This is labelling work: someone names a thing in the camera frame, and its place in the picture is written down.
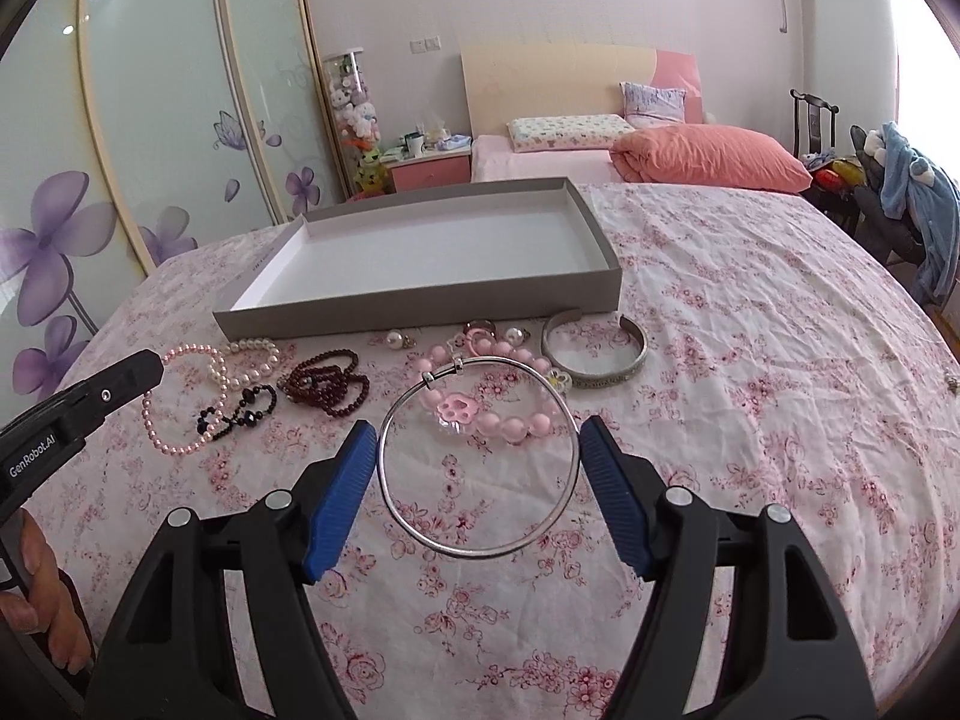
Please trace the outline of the person's left hand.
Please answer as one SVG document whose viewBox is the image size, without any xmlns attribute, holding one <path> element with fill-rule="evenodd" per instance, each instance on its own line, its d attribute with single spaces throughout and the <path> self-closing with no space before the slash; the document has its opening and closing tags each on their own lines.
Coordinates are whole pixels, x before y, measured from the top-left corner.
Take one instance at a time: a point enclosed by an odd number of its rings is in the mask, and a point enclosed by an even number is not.
<svg viewBox="0 0 960 720">
<path fill-rule="evenodd" d="M 59 670 L 78 674 L 91 661 L 91 640 L 60 578 L 57 559 L 43 530 L 28 512 L 21 515 L 21 559 L 31 575 L 31 589 L 26 598 L 2 593 L 3 619 L 18 634 L 46 634 L 52 663 Z"/>
</svg>

